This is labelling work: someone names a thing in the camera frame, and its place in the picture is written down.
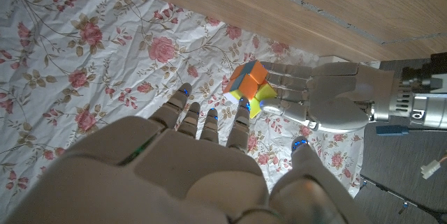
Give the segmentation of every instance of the rubik's cube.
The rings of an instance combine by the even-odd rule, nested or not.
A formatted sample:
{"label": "rubik's cube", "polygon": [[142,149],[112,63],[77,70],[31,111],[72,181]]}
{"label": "rubik's cube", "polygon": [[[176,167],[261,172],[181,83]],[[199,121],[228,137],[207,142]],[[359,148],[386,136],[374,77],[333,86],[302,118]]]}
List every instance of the rubik's cube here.
{"label": "rubik's cube", "polygon": [[231,102],[238,103],[245,96],[250,101],[250,118],[254,118],[260,111],[260,101],[275,98],[276,91],[265,80],[268,71],[259,61],[250,61],[238,66],[230,77],[230,82],[223,91],[223,95]]}

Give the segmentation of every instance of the white connector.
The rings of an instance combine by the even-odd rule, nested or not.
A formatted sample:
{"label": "white connector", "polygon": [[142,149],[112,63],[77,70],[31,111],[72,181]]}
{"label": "white connector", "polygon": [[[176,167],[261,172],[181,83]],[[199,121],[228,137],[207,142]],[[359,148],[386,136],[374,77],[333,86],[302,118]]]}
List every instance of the white connector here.
{"label": "white connector", "polygon": [[430,164],[423,165],[420,168],[422,170],[420,172],[423,174],[422,178],[428,179],[434,174],[434,172],[441,168],[441,163],[439,163],[437,160],[434,160],[430,162]]}

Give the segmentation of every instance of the robot finger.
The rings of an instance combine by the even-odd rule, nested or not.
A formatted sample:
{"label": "robot finger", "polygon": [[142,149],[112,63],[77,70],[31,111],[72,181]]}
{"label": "robot finger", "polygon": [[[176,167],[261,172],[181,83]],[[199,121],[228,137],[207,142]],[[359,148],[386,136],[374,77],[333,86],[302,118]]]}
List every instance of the robot finger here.
{"label": "robot finger", "polygon": [[289,77],[286,75],[278,75],[273,73],[268,73],[265,79],[270,83],[277,85],[281,88],[304,91],[306,89],[306,79],[301,79],[297,77]]}
{"label": "robot finger", "polygon": [[305,144],[309,144],[305,136],[296,137],[292,142],[292,153],[298,148]]}
{"label": "robot finger", "polygon": [[261,110],[270,112],[286,119],[294,120],[300,124],[308,125],[307,106],[289,102],[280,98],[265,99],[260,102]]}
{"label": "robot finger", "polygon": [[239,107],[236,112],[235,121],[231,128],[226,146],[235,148],[244,153],[247,152],[247,142],[249,139],[249,119],[250,103],[247,98],[242,97],[239,100]]}
{"label": "robot finger", "polygon": [[219,143],[219,135],[217,134],[217,110],[212,108],[208,111],[203,125],[201,140],[208,140],[216,144]]}
{"label": "robot finger", "polygon": [[157,121],[167,128],[174,128],[180,113],[188,101],[191,90],[192,86],[188,83],[184,83],[169,98],[168,102],[164,103],[156,112],[153,113],[149,120]]}
{"label": "robot finger", "polygon": [[308,93],[306,91],[294,91],[289,89],[274,88],[277,92],[277,98],[286,100],[288,102],[299,103],[309,99]]}
{"label": "robot finger", "polygon": [[312,67],[307,66],[274,64],[266,61],[262,61],[261,64],[271,73],[276,73],[280,75],[290,75],[291,77],[297,77],[302,79],[309,79],[312,73]]}
{"label": "robot finger", "polygon": [[192,103],[177,131],[196,138],[199,112],[199,103]]}

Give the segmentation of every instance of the pink rose pattern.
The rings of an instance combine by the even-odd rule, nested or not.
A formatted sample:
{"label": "pink rose pattern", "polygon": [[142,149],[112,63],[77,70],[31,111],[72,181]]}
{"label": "pink rose pattern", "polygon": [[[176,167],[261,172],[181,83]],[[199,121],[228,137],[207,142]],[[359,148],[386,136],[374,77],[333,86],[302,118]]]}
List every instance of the pink rose pattern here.
{"label": "pink rose pattern", "polygon": [[[298,55],[292,54],[297,50],[288,45],[173,3],[131,0],[134,4],[128,5],[125,1],[129,0],[114,0],[102,6],[103,1],[82,0],[82,5],[80,0],[36,2],[30,5],[30,11],[42,19],[37,24],[19,2],[10,18],[11,26],[0,27],[5,38],[0,41],[0,116],[4,117],[0,127],[6,136],[0,152],[20,146],[19,151],[0,154],[4,170],[0,173],[0,184],[4,186],[0,197],[5,202],[28,190],[51,162],[64,155],[68,145],[108,122],[160,106],[182,82],[193,84],[188,104],[202,104],[200,120],[215,107],[219,123],[224,126],[221,130],[228,131],[234,120],[234,105],[226,101],[222,91],[234,67],[253,59],[288,61],[278,55],[289,52]],[[184,36],[188,33],[197,36],[188,40]],[[229,47],[238,50],[234,57]],[[94,56],[87,53],[95,49]],[[303,63],[315,64],[310,61],[312,55],[304,53],[303,57]],[[24,79],[24,74],[30,75],[26,78],[33,82],[40,80],[35,89],[24,85],[30,81]],[[8,126],[8,120],[17,128]],[[286,143],[305,135],[324,165],[347,188],[358,188],[360,171],[356,165],[361,161],[361,132],[314,132],[267,113],[260,113],[251,123],[248,154],[270,177],[268,181],[278,180],[291,169],[290,147]],[[37,154],[32,151],[36,148],[40,148]],[[33,156],[36,161],[27,165]],[[0,211],[6,212],[2,204]]]}
{"label": "pink rose pattern", "polygon": [[226,34],[231,40],[234,40],[242,35],[242,30],[239,27],[228,25],[226,27]]}
{"label": "pink rose pattern", "polygon": [[219,21],[218,19],[214,19],[211,17],[206,17],[205,20],[207,20],[207,22],[213,27],[215,27],[221,23],[221,21]]}
{"label": "pink rose pattern", "polygon": [[87,82],[87,75],[81,70],[75,70],[68,76],[68,81],[73,88],[79,88]]}
{"label": "pink rose pattern", "polygon": [[190,75],[191,77],[198,77],[198,73],[197,73],[196,67],[190,65],[188,67],[188,75]]}
{"label": "pink rose pattern", "polygon": [[149,93],[151,90],[153,90],[154,88],[152,88],[152,85],[148,82],[143,82],[141,85],[139,85],[137,87],[137,91],[147,94]]}
{"label": "pink rose pattern", "polygon": [[174,58],[174,51],[174,45],[171,39],[164,36],[154,38],[151,50],[149,51],[149,58],[165,64]]}
{"label": "pink rose pattern", "polygon": [[78,128],[81,128],[85,131],[89,130],[96,124],[95,116],[90,114],[90,112],[87,110],[84,110],[83,112],[76,115],[75,121],[78,123]]}
{"label": "pink rose pattern", "polygon": [[87,41],[87,43],[92,46],[95,46],[103,39],[103,34],[101,33],[98,25],[91,22],[86,23],[85,27],[81,29],[79,34],[81,35],[81,39]]}

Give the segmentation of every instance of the orange cube face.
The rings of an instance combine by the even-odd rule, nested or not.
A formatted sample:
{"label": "orange cube face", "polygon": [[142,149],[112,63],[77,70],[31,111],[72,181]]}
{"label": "orange cube face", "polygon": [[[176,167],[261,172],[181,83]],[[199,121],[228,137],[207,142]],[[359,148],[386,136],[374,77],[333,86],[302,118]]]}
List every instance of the orange cube face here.
{"label": "orange cube face", "polygon": [[228,92],[230,92],[231,91],[231,87],[232,87],[232,85],[234,84],[234,82],[235,82],[235,80],[230,80],[230,82],[228,82],[228,84],[227,84],[227,86],[225,87],[225,89],[224,89],[224,93],[228,93]]}
{"label": "orange cube face", "polygon": [[253,68],[250,71],[251,78],[253,78],[258,84],[262,84],[264,82],[267,74],[268,71],[259,61],[256,61],[256,63],[254,64]]}
{"label": "orange cube face", "polygon": [[240,77],[242,77],[242,81],[238,90],[247,97],[248,100],[253,99],[258,91],[258,84],[248,74]]}
{"label": "orange cube face", "polygon": [[235,71],[233,71],[233,74],[231,74],[230,80],[235,80],[237,77],[239,77],[240,74],[242,73],[242,70],[244,69],[244,66],[245,64],[236,67]]}

